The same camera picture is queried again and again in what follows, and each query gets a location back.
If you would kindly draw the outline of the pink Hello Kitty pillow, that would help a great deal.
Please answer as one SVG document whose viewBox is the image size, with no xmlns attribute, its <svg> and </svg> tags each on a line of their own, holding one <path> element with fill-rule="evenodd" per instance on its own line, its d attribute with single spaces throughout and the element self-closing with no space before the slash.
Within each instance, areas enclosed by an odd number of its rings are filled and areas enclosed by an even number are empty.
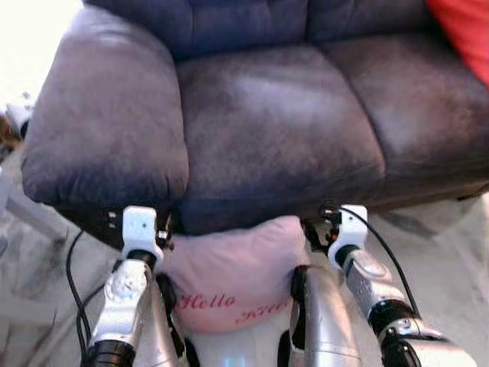
<svg viewBox="0 0 489 367">
<path fill-rule="evenodd" d="M 175 235 L 157 271 L 173 284 L 176 318 L 191 333 L 240 331 L 288 311 L 290 280 L 309 255 L 300 218 L 251 229 Z"/>
</svg>

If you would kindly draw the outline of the silver left robot leg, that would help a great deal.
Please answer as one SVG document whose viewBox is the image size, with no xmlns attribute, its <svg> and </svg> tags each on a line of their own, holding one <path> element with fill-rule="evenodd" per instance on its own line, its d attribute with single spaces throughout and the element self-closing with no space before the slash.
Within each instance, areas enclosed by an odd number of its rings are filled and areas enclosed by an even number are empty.
<svg viewBox="0 0 489 367">
<path fill-rule="evenodd" d="M 155 298 L 141 343 L 139 367 L 200 367 L 196 347 L 174 315 L 176 293 L 165 274 L 157 274 Z"/>
</svg>

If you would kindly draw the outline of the robot waist with blue lights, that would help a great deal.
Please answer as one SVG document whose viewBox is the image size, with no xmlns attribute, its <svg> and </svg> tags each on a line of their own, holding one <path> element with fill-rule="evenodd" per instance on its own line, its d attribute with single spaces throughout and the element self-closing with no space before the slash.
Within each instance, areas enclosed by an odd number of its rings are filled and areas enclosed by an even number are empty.
<svg viewBox="0 0 489 367">
<path fill-rule="evenodd" d="M 291 346 L 283 331 L 241 330 L 193 333 L 200 367 L 291 367 Z"/>
</svg>

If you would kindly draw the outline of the silver robot leg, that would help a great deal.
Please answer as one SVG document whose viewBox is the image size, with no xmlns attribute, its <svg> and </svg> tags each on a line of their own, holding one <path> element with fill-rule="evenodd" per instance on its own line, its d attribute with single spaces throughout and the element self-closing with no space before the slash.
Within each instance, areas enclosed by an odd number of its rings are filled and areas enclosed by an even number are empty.
<svg viewBox="0 0 489 367">
<path fill-rule="evenodd" d="M 280 336 L 277 367 L 362 367 L 339 273 L 300 265 L 290 279 L 293 309 Z"/>
<path fill-rule="evenodd" d="M 174 315 L 176 293 L 165 274 L 157 274 L 155 298 L 141 343 L 139 367 L 200 367 L 196 347 Z"/>
</svg>

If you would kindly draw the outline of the dark blue-grey fabric sofa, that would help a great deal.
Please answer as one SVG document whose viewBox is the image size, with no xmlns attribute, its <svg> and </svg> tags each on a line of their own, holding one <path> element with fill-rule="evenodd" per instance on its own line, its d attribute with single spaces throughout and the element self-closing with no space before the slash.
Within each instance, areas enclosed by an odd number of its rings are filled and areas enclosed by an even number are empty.
<svg viewBox="0 0 489 367">
<path fill-rule="evenodd" d="M 22 190 L 109 247 L 127 206 L 202 235 L 488 189 L 489 91 L 426 0 L 81 2 Z"/>
</svg>

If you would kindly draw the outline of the red pillow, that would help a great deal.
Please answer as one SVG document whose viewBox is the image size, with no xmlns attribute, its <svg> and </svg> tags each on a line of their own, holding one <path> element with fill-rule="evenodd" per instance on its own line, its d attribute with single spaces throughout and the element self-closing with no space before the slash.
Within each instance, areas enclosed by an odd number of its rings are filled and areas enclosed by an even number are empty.
<svg viewBox="0 0 489 367">
<path fill-rule="evenodd" d="M 489 83 L 489 0 L 425 0 L 462 62 Z"/>
</svg>

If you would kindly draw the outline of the silver right robot leg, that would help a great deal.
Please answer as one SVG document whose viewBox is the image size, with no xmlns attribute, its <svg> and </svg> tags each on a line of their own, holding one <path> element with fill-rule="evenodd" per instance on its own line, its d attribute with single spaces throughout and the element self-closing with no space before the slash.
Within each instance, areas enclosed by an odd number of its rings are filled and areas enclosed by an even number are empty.
<svg viewBox="0 0 489 367">
<path fill-rule="evenodd" d="M 362 367 L 339 273 L 300 265 L 290 279 L 293 309 L 280 336 L 277 367 Z"/>
</svg>

